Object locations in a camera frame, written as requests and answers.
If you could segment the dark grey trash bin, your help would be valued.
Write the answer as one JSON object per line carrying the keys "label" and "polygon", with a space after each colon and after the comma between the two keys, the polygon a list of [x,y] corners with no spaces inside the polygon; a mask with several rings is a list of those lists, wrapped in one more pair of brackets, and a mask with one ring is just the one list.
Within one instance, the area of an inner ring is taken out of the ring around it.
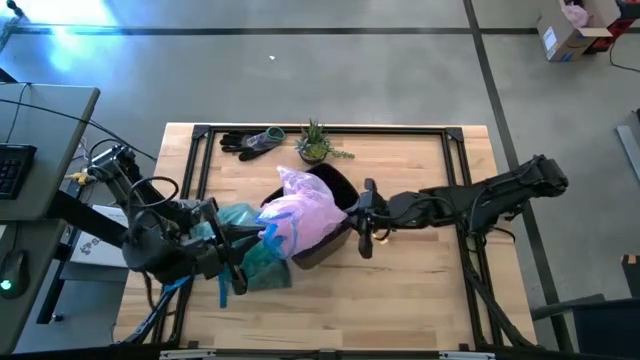
{"label": "dark grey trash bin", "polygon": [[[330,188],[334,196],[335,204],[344,212],[347,213],[349,210],[352,210],[354,205],[357,203],[358,193],[355,187],[335,167],[326,163],[321,163],[302,172],[309,172],[323,180]],[[261,206],[268,200],[273,200],[282,194],[283,190],[281,187],[265,198]],[[351,235],[351,232],[352,229],[347,215],[347,218],[334,231],[325,236],[319,244],[308,250],[304,250],[289,259],[282,260],[290,260],[303,270],[312,269],[324,260],[328,259],[343,245],[345,245]]]}

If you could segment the white printed box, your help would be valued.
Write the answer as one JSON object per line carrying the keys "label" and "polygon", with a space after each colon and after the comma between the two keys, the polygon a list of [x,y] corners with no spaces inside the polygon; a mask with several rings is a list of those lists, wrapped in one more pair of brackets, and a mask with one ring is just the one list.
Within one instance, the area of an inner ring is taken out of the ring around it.
{"label": "white printed box", "polygon": [[[128,226],[127,218],[121,208],[103,205],[93,205],[92,208],[120,225]],[[80,264],[118,268],[127,267],[120,248],[84,231],[78,237],[70,260]]]}

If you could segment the grey desk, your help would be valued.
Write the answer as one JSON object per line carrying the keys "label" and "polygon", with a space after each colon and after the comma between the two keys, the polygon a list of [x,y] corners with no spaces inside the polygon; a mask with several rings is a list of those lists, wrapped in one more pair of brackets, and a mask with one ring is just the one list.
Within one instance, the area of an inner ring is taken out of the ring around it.
{"label": "grey desk", "polygon": [[66,227],[45,215],[99,96],[88,86],[0,85],[0,141],[37,148],[17,199],[0,200],[0,263],[8,250],[26,250],[30,275],[22,296],[0,296],[0,355],[15,349]]}

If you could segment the black computer mouse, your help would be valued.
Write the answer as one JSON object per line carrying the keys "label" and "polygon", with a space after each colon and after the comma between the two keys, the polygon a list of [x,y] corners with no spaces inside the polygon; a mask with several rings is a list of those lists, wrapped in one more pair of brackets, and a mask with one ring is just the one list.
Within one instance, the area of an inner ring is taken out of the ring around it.
{"label": "black computer mouse", "polygon": [[7,300],[22,296],[30,283],[26,250],[8,252],[0,264],[0,296]]}

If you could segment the succulent plant in pot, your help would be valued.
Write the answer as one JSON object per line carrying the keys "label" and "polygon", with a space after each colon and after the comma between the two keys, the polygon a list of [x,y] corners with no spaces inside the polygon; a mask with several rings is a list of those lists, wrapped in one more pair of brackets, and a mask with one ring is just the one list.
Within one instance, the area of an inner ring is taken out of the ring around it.
{"label": "succulent plant in pot", "polygon": [[301,137],[296,140],[295,149],[300,158],[308,165],[322,163],[328,155],[335,158],[354,159],[351,152],[333,147],[325,126],[318,119],[309,119],[306,127],[301,128]]}

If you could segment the small pink plastic bag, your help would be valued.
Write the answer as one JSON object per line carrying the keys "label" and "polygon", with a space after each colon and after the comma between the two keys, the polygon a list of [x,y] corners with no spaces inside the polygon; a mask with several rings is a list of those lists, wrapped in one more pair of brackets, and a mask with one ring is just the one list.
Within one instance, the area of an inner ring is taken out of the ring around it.
{"label": "small pink plastic bag", "polygon": [[584,28],[589,23],[590,14],[582,5],[574,2],[565,3],[562,12],[575,28]]}

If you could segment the black keyboard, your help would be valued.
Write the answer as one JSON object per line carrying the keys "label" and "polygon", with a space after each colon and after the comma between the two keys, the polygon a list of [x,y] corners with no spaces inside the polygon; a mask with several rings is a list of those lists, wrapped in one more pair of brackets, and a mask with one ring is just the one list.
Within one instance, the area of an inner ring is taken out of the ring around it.
{"label": "black keyboard", "polygon": [[32,167],[37,148],[0,143],[0,200],[15,200]]}

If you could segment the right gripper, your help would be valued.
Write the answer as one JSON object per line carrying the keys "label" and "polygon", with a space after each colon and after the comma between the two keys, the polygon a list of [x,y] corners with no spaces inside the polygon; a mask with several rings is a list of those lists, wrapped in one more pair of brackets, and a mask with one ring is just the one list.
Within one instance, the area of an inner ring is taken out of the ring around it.
{"label": "right gripper", "polygon": [[374,179],[366,178],[365,191],[360,194],[352,208],[352,225],[357,231],[363,231],[358,241],[358,251],[362,258],[370,259],[373,254],[372,233],[379,229],[389,228],[391,216],[387,202],[377,193]]}

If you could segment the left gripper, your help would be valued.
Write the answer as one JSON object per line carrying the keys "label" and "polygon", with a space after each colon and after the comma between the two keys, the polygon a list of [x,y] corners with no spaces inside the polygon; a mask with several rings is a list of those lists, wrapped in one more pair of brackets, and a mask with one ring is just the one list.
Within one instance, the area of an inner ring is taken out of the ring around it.
{"label": "left gripper", "polygon": [[[224,236],[230,243],[257,236],[263,226],[225,225]],[[240,267],[239,253],[229,242],[218,243],[215,239],[194,240],[187,245],[187,253],[192,257],[192,274],[211,279],[228,271],[235,295],[248,291],[248,277]]]}

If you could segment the cardboard box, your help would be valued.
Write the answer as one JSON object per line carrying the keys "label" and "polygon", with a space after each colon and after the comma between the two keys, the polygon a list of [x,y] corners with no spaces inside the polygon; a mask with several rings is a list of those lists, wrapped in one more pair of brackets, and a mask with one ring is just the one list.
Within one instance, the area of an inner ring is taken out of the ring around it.
{"label": "cardboard box", "polygon": [[[584,28],[575,28],[562,12],[565,3],[582,5],[590,14]],[[584,54],[599,37],[611,37],[607,30],[618,15],[614,0],[545,0],[540,8],[537,31],[548,62],[571,62]]]}

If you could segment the dark office chair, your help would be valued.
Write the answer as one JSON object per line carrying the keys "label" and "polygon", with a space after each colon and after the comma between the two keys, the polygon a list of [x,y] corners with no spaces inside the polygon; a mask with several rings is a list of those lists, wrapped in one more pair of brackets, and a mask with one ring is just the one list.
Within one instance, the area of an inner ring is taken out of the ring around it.
{"label": "dark office chair", "polygon": [[582,354],[640,360],[640,298],[591,295],[531,311],[533,320],[571,313]]}

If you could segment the black work glove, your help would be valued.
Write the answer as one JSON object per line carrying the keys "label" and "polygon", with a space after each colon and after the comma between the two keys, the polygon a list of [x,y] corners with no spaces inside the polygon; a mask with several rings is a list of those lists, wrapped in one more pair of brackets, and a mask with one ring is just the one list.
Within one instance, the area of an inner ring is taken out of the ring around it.
{"label": "black work glove", "polygon": [[220,145],[223,152],[238,153],[238,159],[246,162],[280,146],[285,139],[286,133],[280,127],[268,127],[262,132],[229,132],[222,136]]}

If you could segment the teal plastic trash bag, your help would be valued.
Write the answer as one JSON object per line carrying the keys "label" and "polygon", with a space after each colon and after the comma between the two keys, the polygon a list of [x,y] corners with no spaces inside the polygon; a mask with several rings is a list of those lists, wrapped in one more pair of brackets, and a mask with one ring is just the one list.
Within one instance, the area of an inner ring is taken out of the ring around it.
{"label": "teal plastic trash bag", "polygon": [[[189,210],[189,215],[191,216],[192,220],[192,226],[193,208]],[[256,217],[258,215],[259,212],[246,203],[236,204],[230,207],[219,209],[218,216],[221,225],[216,237],[193,237],[190,233],[190,229],[192,227],[191,226],[189,228],[189,238],[185,240],[183,246],[187,248],[187,245],[194,240],[215,239],[218,243],[221,243],[222,241],[229,242],[225,239],[224,236],[225,225],[233,224],[242,226],[263,226],[259,225],[256,222]],[[287,262],[276,257],[268,248],[266,248],[259,234],[257,236],[247,237],[233,243],[229,242],[233,247],[237,249],[239,253],[240,267],[245,271],[248,277],[248,291],[260,291],[291,287],[291,274]],[[224,308],[227,306],[228,288],[232,287],[230,274],[228,271],[225,271],[223,273],[220,273],[216,277],[218,278],[218,282],[220,285],[220,306]]]}

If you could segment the red plastic crate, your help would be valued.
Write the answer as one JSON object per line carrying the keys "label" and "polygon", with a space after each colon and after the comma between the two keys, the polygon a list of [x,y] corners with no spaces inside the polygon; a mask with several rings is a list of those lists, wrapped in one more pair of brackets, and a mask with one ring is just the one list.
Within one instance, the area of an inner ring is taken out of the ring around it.
{"label": "red plastic crate", "polygon": [[613,15],[607,30],[611,37],[597,38],[584,52],[585,55],[594,55],[607,52],[616,40],[628,32],[631,25],[640,19],[640,0],[614,0],[618,9],[618,15]]}

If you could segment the silver aluminium bar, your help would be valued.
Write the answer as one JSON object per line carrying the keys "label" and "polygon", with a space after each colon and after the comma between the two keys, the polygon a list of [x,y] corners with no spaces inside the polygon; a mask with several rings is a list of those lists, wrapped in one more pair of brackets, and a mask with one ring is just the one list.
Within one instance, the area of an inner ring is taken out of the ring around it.
{"label": "silver aluminium bar", "polygon": [[636,141],[631,128],[627,125],[620,125],[615,128],[626,156],[630,162],[633,172],[640,182],[640,145]]}

